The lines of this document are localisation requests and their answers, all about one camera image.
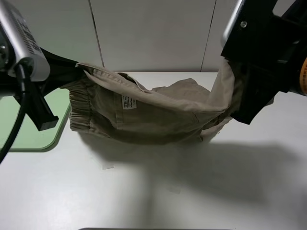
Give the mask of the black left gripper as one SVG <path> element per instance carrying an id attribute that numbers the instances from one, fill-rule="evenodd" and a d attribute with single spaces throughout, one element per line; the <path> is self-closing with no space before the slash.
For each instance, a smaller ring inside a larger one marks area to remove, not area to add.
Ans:
<path id="1" fill-rule="evenodd" d="M 26 112 L 38 131 L 54 128 L 59 120 L 57 116 L 53 115 L 44 96 L 79 80 L 79 68 L 76 67 L 77 61 L 60 57 L 45 49 L 42 49 L 42 51 L 50 66 L 50 74 L 44 81 L 33 81 L 29 84 L 30 98 Z M 16 96 L 16 101 L 19 101 L 19 94 L 20 89 L 17 79 L 9 76 L 6 72 L 1 72 L 0 96 Z"/>

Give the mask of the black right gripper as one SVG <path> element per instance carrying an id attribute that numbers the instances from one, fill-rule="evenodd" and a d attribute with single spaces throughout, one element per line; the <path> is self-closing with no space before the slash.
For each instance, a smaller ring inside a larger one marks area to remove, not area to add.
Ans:
<path id="1" fill-rule="evenodd" d="M 221 55 L 243 79 L 232 117 L 250 124 L 278 92 L 307 93 L 307 3 L 296 0 L 282 16 L 274 0 L 239 0 L 223 34 Z"/>

